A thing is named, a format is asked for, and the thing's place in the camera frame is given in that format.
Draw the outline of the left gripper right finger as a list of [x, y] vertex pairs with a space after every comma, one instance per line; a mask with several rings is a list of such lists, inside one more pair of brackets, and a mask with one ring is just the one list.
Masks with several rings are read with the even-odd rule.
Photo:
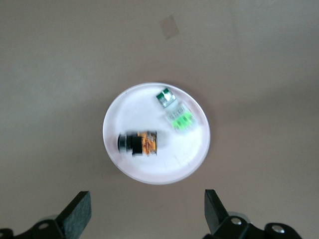
[[205, 190], [204, 214], [210, 231], [204, 239], [252, 239], [248, 217], [226, 210], [215, 190]]

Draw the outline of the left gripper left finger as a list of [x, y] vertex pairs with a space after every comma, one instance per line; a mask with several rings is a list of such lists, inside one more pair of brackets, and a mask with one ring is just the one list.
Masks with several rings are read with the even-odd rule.
[[91, 216], [91, 194], [81, 191], [55, 219], [35, 224], [31, 239], [79, 239]]

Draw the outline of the orange black push-button switch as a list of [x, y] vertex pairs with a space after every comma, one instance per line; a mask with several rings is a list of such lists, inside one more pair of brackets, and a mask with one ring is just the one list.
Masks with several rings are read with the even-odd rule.
[[117, 139], [119, 153], [130, 152], [132, 156], [157, 155], [158, 134], [156, 131], [128, 131], [119, 134]]

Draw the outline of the pale pink plate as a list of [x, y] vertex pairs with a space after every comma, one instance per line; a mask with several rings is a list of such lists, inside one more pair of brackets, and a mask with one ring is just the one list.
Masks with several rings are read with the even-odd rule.
[[[168, 88], [196, 119], [184, 132], [173, 129], [156, 96]], [[158, 134], [157, 153], [133, 156], [119, 152], [120, 134], [141, 131]], [[127, 176], [147, 184], [164, 185], [183, 180], [205, 160], [210, 147], [208, 119], [198, 102], [185, 91], [163, 83], [145, 83], [122, 92], [110, 104], [103, 122], [105, 149], [115, 166]]]

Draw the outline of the clear tape patch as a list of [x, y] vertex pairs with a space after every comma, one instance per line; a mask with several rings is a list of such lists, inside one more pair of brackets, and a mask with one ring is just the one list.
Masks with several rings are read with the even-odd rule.
[[179, 29], [173, 15], [170, 15], [159, 21], [160, 29], [165, 40], [171, 39], [179, 35]]

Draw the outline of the green white push-button switch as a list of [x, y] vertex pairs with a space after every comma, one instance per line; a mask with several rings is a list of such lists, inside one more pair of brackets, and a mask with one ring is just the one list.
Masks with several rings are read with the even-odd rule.
[[170, 88], [162, 88], [155, 99], [162, 119], [174, 132], [187, 134], [198, 129], [199, 123], [194, 113]]

